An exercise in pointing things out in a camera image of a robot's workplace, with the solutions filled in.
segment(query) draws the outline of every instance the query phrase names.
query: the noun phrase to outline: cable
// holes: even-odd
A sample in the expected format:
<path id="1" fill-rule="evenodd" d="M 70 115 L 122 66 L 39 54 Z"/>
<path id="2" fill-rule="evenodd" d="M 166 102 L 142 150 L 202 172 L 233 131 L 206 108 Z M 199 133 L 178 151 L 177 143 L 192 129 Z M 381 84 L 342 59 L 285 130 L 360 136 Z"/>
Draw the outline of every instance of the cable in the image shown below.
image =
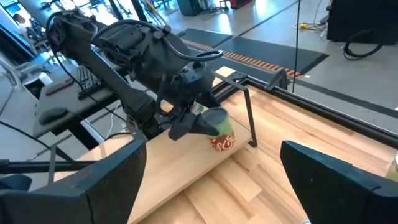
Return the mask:
<path id="1" fill-rule="evenodd" d="M 51 20 L 52 20 L 55 16 L 61 15 L 61 14 L 62 14 L 62 12 L 55 12 L 55 13 L 51 14 L 50 17 L 49 17 L 49 19 L 47 20 L 47 22 L 46 22 L 46 24 L 45 24 L 45 35 L 46 35 L 47 40 L 48 40 L 48 42 L 50 43 L 50 45 L 51 45 L 51 42 L 50 42 L 51 38 L 50 38 L 50 36 L 49 36 L 49 27 L 50 27 Z M 64 71 L 64 72 L 65 72 L 65 73 L 66 73 L 66 74 L 67 74 L 67 75 L 80 87 L 80 89 L 84 90 L 84 88 L 83 88 L 83 86 L 81 85 L 81 83 L 80 83 L 73 75 L 71 75 L 71 74 L 69 73 L 69 71 L 65 68 L 65 66 L 63 66 L 63 63 L 62 63 L 61 60 L 58 58 L 57 53 L 56 53 L 52 48 L 51 48 L 51 50 L 52 50 L 52 52 L 53 52 L 53 54 L 54 54 L 55 59 L 57 60 L 58 64 L 61 66 L 61 68 L 63 69 L 63 71 Z M 98 100 L 94 99 L 92 96 L 89 95 L 88 97 L 89 97 L 90 99 L 92 99 L 94 102 L 96 102 L 97 104 L 99 104 L 99 105 L 102 106 L 102 104 L 101 104 Z M 106 106 L 103 106 L 103 108 L 104 108 L 105 110 L 107 110 L 108 112 L 114 114 L 117 118 L 119 118 L 120 120 L 122 120 L 123 122 L 126 123 L 126 120 L 125 120 L 125 119 L 123 119 L 122 117 L 120 117 L 120 116 L 117 115 L 116 113 L 113 113 L 113 111 L 109 110 Z"/>
<path id="2" fill-rule="evenodd" d="M 94 23 L 90 23 L 92 26 L 93 26 L 93 28 L 94 28 L 94 31 L 93 31 L 93 36 L 92 36 L 92 38 L 91 38 L 91 40 L 93 40 L 93 37 L 98 33 L 98 26 L 96 25 L 96 24 L 94 24 Z"/>
<path id="3" fill-rule="evenodd" d="M 369 34 L 372 32 L 377 32 L 377 31 L 378 31 L 377 29 L 367 29 L 367 30 L 359 31 L 356 34 L 352 35 L 347 40 L 347 43 L 345 44 L 345 46 L 343 48 L 344 58 L 346 58 L 347 60 L 361 60 L 362 58 L 365 58 L 365 57 L 372 55 L 372 54 L 376 53 L 377 51 L 379 51 L 384 45 L 382 42 L 380 42 L 373 50 L 371 50 L 365 54 L 356 54 L 349 49 L 349 45 L 352 44 L 358 37 L 361 37 L 362 35 Z"/>
<path id="4" fill-rule="evenodd" d="M 163 23 L 164 23 L 165 25 L 167 25 L 166 20 L 163 18 L 162 15 L 159 14 L 159 12 L 155 9 L 155 7 L 154 7 L 148 0 L 145 0 L 145 3 L 146 3 L 147 6 L 155 13 L 155 15 L 156 15 L 156 16 L 159 16 L 160 19 L 163 21 Z"/>
<path id="5" fill-rule="evenodd" d="M 317 14 L 318 14 L 318 10 L 319 10 L 319 7 L 320 7 L 322 1 L 323 0 L 319 0 L 319 3 L 317 6 L 317 9 L 315 10 L 315 15 L 313 17 L 312 22 L 299 22 L 298 24 L 294 24 L 293 28 L 294 29 L 299 28 L 299 29 L 305 29 L 305 30 L 314 30 L 314 31 L 324 31 L 325 28 L 319 28 L 319 27 L 325 25 L 325 23 L 322 24 L 320 22 L 317 22 L 317 16 L 318 16 Z"/>
<path id="6" fill-rule="evenodd" d="M 8 128 L 11 128 L 11 129 L 13 129 L 13 130 L 15 130 L 15 131 L 17 131 L 17 132 L 23 134 L 24 136 L 30 138 L 31 140 L 34 140 L 35 142 L 41 144 L 41 145 L 44 146 L 46 149 L 48 149 L 49 151 L 51 151 L 51 147 L 50 147 L 50 146 L 46 145 L 46 143 L 44 143 L 44 142 L 38 140 L 37 138 L 31 136 L 30 134 L 27 134 L 27 133 L 24 132 L 23 130 L 20 130 L 20 129 L 18 129 L 18 128 L 15 128 L 15 127 L 11 126 L 10 124 L 7 124 L 7 123 L 5 123 L 5 122 L 3 122 L 3 121 L 0 121 L 0 124 L 2 124 L 2 125 L 6 126 L 6 127 L 8 127 Z"/>
<path id="7" fill-rule="evenodd" d="M 118 109 L 119 105 L 120 105 L 120 100 L 119 100 L 118 104 L 116 105 L 116 107 L 114 108 L 113 113 L 116 113 L 116 110 Z M 111 127 L 109 128 L 109 131 L 108 131 L 108 133 L 106 134 L 106 137 L 105 137 L 105 138 L 108 138 L 108 137 L 109 137 L 109 135 L 110 135 L 111 132 L 112 132 L 112 129 L 113 129 L 113 114 L 111 115 Z"/>
<path id="8" fill-rule="evenodd" d="M 115 137 L 115 136 L 120 136 L 120 135 L 131 135 L 131 133 L 130 133 L 130 132 L 113 133 L 113 134 L 111 134 L 110 136 L 108 136 L 108 137 L 105 139 L 105 141 L 106 141 L 106 140 L 109 140 L 109 139 L 111 139 L 111 138 L 113 138 L 113 137 Z"/>
<path id="9" fill-rule="evenodd" d="M 301 1 L 298 1 L 298 8 L 297 8 L 297 27 L 300 23 L 300 7 Z M 292 93 L 294 93 L 294 85 L 296 81 L 296 73 L 297 73 L 297 57 L 299 56 L 299 29 L 296 29 L 296 49 L 295 49 L 295 60 L 294 60 L 294 73 L 293 73 L 293 86 L 292 86 Z"/>
<path id="10" fill-rule="evenodd" d="M 121 20 L 121 21 L 117 21 L 109 26 L 104 27 L 103 29 L 101 29 L 100 31 L 98 31 L 98 33 L 93 37 L 93 39 L 96 39 L 98 37 L 100 37 L 101 35 L 103 35 L 105 32 L 120 26 L 120 25 L 141 25 L 144 27 L 148 27 L 150 28 L 153 32 L 162 32 L 158 27 L 148 23 L 148 22 L 144 22 L 144 21 L 135 21 L 135 20 L 131 20 L 131 19 L 125 19 L 125 20 Z M 190 55 L 185 55 L 181 52 L 179 52 L 177 49 L 174 48 L 174 46 L 170 43 L 170 41 L 165 38 L 164 36 L 162 37 L 162 40 L 165 42 L 166 46 L 171 50 L 171 52 L 176 55 L 177 57 L 179 57 L 180 59 L 184 59 L 184 60 L 188 60 L 191 62 L 207 62 L 209 60 L 214 60 L 214 59 L 218 59 L 220 57 L 223 56 L 223 51 L 222 50 L 212 50 L 206 53 L 207 56 L 202 56 L 202 57 L 193 57 Z"/>
<path id="11" fill-rule="evenodd" d="M 73 79 L 73 81 L 83 90 L 83 86 L 81 85 L 81 83 L 75 78 L 73 77 L 73 75 L 71 75 L 69 73 L 69 71 L 65 68 L 65 66 L 63 65 L 63 63 L 60 61 L 60 59 L 58 58 L 57 54 L 54 54 L 55 59 L 57 60 L 57 62 L 60 64 L 61 68 L 63 69 L 63 71 L 71 78 Z M 126 123 L 126 120 L 123 119 L 122 117 L 120 117 L 119 115 L 117 115 L 116 113 L 114 113 L 113 111 L 111 111 L 110 109 L 108 109 L 106 106 L 103 106 L 98 100 L 94 99 L 92 96 L 88 95 L 88 97 L 90 99 L 92 99 L 94 102 L 96 102 L 97 104 L 99 104 L 100 106 L 102 106 L 105 110 L 107 110 L 108 112 L 110 112 L 111 114 L 115 115 L 117 118 L 119 118 L 121 121 Z"/>

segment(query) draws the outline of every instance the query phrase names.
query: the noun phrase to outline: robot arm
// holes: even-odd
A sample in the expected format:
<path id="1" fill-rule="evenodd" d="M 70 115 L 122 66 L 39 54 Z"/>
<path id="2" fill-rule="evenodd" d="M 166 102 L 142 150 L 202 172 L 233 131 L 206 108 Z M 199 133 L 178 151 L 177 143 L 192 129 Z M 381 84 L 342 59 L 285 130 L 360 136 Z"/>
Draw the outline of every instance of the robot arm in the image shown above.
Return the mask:
<path id="1" fill-rule="evenodd" d="M 221 57 L 222 52 L 192 57 L 169 26 L 160 29 L 133 20 L 106 26 L 76 10 L 53 14 L 47 22 L 46 35 L 54 53 L 61 52 L 86 66 L 118 94 L 128 127 L 138 125 L 148 138 L 153 138 L 163 131 L 154 117 L 160 113 L 172 119 L 169 136 L 173 140 L 189 132 L 218 134 L 190 109 L 194 101 L 207 107 L 219 106 L 211 94 L 215 76 L 204 61 Z M 131 80 L 158 93 L 158 99 L 131 88 L 91 45 L 99 47 L 110 62 L 127 70 Z M 171 112 L 161 110 L 162 99 L 174 106 Z"/>

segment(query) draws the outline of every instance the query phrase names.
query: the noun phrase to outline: black equipment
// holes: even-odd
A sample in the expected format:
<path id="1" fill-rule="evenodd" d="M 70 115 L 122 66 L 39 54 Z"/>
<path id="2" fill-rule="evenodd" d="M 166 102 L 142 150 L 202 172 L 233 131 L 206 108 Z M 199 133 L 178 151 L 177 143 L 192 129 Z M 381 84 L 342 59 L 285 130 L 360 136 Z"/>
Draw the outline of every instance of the black equipment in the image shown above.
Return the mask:
<path id="1" fill-rule="evenodd" d="M 145 142 L 134 141 L 107 158 L 33 192 L 0 189 L 0 223 L 125 224 L 145 164 Z"/>
<path id="2" fill-rule="evenodd" d="M 333 0 L 328 6 L 328 39 L 392 45 L 398 40 L 398 2 L 393 0 Z"/>
<path id="3" fill-rule="evenodd" d="M 231 3 L 231 9 L 239 9 L 251 2 L 251 0 L 229 0 Z"/>
<path id="4" fill-rule="evenodd" d="M 183 16 L 196 16 L 201 11 L 198 0 L 177 0 L 177 2 Z"/>
<path id="5" fill-rule="evenodd" d="M 204 123 L 201 115 L 194 115 L 190 108 L 195 100 L 207 107 L 220 105 L 211 93 L 214 73 L 204 61 L 221 57 L 222 51 L 189 56 L 189 49 L 171 33 L 169 26 L 160 29 L 133 20 L 106 26 L 77 10 L 56 12 L 52 17 L 53 25 L 47 26 L 46 34 L 53 51 L 84 65 L 119 96 L 127 114 L 128 129 L 138 127 L 152 139 L 164 131 L 155 118 L 160 114 L 173 122 L 169 132 L 173 140 L 187 133 L 217 134 L 215 128 Z M 92 44 L 111 63 L 127 68 L 130 79 L 157 93 L 158 99 L 155 101 L 145 92 L 131 88 L 92 50 Z M 174 105 L 172 111 L 160 108 L 163 99 Z"/>
<path id="6" fill-rule="evenodd" d="M 311 224 L 398 222 L 398 183 L 291 141 L 280 158 Z"/>
<path id="7" fill-rule="evenodd" d="M 79 91 L 79 100 L 82 100 L 98 90 L 105 88 L 101 80 L 95 77 L 95 75 L 85 66 L 80 66 L 78 69 L 78 81 L 83 87 L 83 89 Z"/>

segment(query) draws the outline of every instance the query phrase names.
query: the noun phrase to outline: black cable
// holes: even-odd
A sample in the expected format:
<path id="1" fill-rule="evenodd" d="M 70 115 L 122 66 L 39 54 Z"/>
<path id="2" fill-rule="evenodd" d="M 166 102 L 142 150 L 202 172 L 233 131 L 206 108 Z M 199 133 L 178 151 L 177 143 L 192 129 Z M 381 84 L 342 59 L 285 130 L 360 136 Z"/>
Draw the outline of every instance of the black cable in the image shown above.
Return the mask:
<path id="1" fill-rule="evenodd" d="M 41 144 L 41 145 L 44 146 L 46 149 L 48 149 L 49 151 L 51 151 L 51 147 L 50 147 L 50 146 L 46 145 L 46 143 L 44 143 L 44 142 L 38 140 L 37 138 L 31 136 L 30 134 L 24 132 L 23 130 L 18 129 L 18 128 L 15 128 L 15 127 L 11 126 L 10 124 L 7 124 L 7 123 L 5 123 L 5 122 L 3 122 L 3 121 L 0 121 L 0 124 L 2 124 L 2 125 L 4 125 L 5 127 L 11 128 L 11 129 L 13 129 L 13 130 L 15 130 L 15 131 L 17 131 L 17 132 L 23 134 L 24 136 L 30 138 L 31 140 L 34 140 L 35 142 Z"/>
<path id="2" fill-rule="evenodd" d="M 51 38 L 49 36 L 49 27 L 50 27 L 50 23 L 51 20 L 57 16 L 57 15 L 61 15 L 62 12 L 55 12 L 53 14 L 50 15 L 49 19 L 47 20 L 46 24 L 45 24 L 45 35 L 47 37 L 48 42 L 50 43 L 51 46 Z M 61 60 L 58 58 L 58 55 L 56 53 L 56 51 L 54 51 L 53 49 L 51 49 L 55 59 L 57 60 L 57 62 L 59 63 L 59 65 L 61 66 L 61 68 L 63 69 L 63 71 L 80 87 L 81 90 L 84 90 L 83 86 L 81 85 L 81 83 L 73 76 L 69 73 L 69 71 L 65 68 L 65 66 L 63 66 L 63 63 L 61 62 Z M 120 117 L 119 115 L 117 115 L 115 112 L 109 110 L 106 106 L 103 106 L 98 100 L 94 99 L 92 96 L 88 96 L 90 99 L 92 99 L 94 102 L 96 102 L 97 104 L 99 104 L 100 106 L 102 106 L 105 110 L 107 110 L 108 112 L 112 113 L 113 115 L 115 115 L 117 118 L 119 118 L 120 120 L 122 120 L 123 122 L 126 123 L 126 120 L 123 119 L 122 117 Z"/>
<path id="3" fill-rule="evenodd" d="M 120 136 L 120 135 L 131 135 L 131 133 L 130 133 L 130 132 L 113 133 L 113 134 L 109 135 L 109 136 L 105 139 L 105 141 L 106 141 L 106 140 L 109 140 L 109 139 L 111 139 L 111 138 L 113 138 L 113 137 L 115 137 L 115 136 Z"/>
<path id="4" fill-rule="evenodd" d="M 347 43 L 344 46 L 344 49 L 343 49 L 344 58 L 346 58 L 347 60 L 361 60 L 362 58 L 365 58 L 365 57 L 372 55 L 372 54 L 376 53 L 377 51 L 379 51 L 384 45 L 382 42 L 380 42 L 373 50 L 371 50 L 365 54 L 356 54 L 349 49 L 349 45 L 352 44 L 358 37 L 361 37 L 362 35 L 369 34 L 372 32 L 377 32 L 377 31 L 378 31 L 377 29 L 367 29 L 367 30 L 359 31 L 356 34 L 352 35 L 347 40 Z"/>
<path id="5" fill-rule="evenodd" d="M 57 54 L 54 54 L 54 56 L 55 56 L 55 59 L 57 60 L 57 62 L 60 64 L 60 66 L 61 66 L 61 68 L 63 69 L 63 71 L 64 71 L 71 79 L 73 79 L 73 81 L 74 81 L 82 90 L 84 90 L 84 89 L 83 89 L 83 86 L 81 85 L 81 83 L 80 83 L 75 77 L 73 77 L 73 75 L 71 75 L 71 74 L 69 73 L 69 71 L 67 70 L 67 68 L 65 68 L 65 66 L 63 65 L 63 63 L 62 63 L 62 62 L 60 61 L 60 59 L 58 58 L 58 55 L 57 55 Z M 123 119 L 122 117 L 120 117 L 119 115 L 117 115 L 115 112 L 111 111 L 110 109 L 108 109 L 106 106 L 103 106 L 98 100 L 94 99 L 91 95 L 88 95 L 88 97 L 89 97 L 90 99 L 92 99 L 94 102 L 96 102 L 97 104 L 99 104 L 100 106 L 102 106 L 105 110 L 107 110 L 108 112 L 110 112 L 110 113 L 112 113 L 113 115 L 115 115 L 115 117 L 119 118 L 121 121 L 123 121 L 123 122 L 126 123 L 126 120 L 125 120 L 125 119 Z"/>
<path id="6" fill-rule="evenodd" d="M 292 86 L 292 93 L 294 93 L 294 85 L 296 81 L 296 70 L 297 70 L 297 59 L 299 56 L 299 24 L 300 24 L 300 7 L 301 7 L 301 0 L 298 1 L 298 8 L 297 8 L 297 29 L 296 29 L 296 49 L 295 49 L 295 60 L 294 60 L 294 73 L 293 73 L 293 86 Z"/>
<path id="7" fill-rule="evenodd" d="M 125 19 L 125 20 L 121 20 L 121 21 L 117 21 L 109 26 L 106 26 L 104 28 L 102 28 L 100 31 L 98 31 L 98 33 L 93 37 L 93 39 L 96 39 L 98 37 L 100 37 L 101 35 L 103 35 L 105 32 L 120 26 L 120 25 L 141 25 L 144 27 L 148 27 L 151 29 L 151 31 L 153 32 L 162 32 L 158 27 L 148 23 L 148 22 L 144 22 L 144 21 L 135 21 L 135 20 L 131 20 L 131 19 Z M 171 50 L 171 52 L 176 55 L 177 57 L 179 57 L 180 59 L 184 59 L 184 60 L 188 60 L 191 62 L 206 62 L 209 60 L 214 60 L 214 59 L 218 59 L 220 57 L 223 56 L 223 51 L 222 50 L 212 50 L 210 52 L 208 52 L 206 55 L 207 56 L 203 56 L 203 57 L 193 57 L 190 55 L 185 55 L 181 52 L 179 52 L 177 49 L 174 48 L 174 46 L 170 43 L 170 41 L 165 38 L 165 36 L 163 36 L 162 40 L 165 42 L 166 46 Z"/>

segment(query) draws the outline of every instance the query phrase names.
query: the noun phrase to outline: light wood surface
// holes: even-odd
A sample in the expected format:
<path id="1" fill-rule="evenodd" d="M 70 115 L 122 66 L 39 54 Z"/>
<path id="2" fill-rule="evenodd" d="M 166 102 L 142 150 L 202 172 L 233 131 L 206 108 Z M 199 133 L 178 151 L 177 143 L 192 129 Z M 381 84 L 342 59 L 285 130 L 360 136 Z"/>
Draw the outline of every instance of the light wood surface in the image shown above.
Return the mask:
<path id="1" fill-rule="evenodd" d="M 283 140 L 295 141 L 377 175 L 386 173 L 395 149 L 255 88 L 249 91 L 259 146 L 246 145 L 141 224 L 299 224 L 307 217 L 279 159 Z M 249 127 L 243 93 L 231 96 L 223 106 Z"/>
<path id="2" fill-rule="evenodd" d="M 187 134 L 178 141 L 168 137 L 168 131 L 146 144 L 147 163 L 134 209 L 128 223 L 137 223 L 159 208 L 191 183 L 206 174 L 230 155 L 241 149 L 251 138 L 250 132 L 230 119 L 236 136 L 234 147 L 218 152 L 202 134 Z M 129 143 L 131 136 L 116 136 L 87 152 L 79 160 L 99 160 Z M 55 174 L 55 180 L 72 172 Z"/>

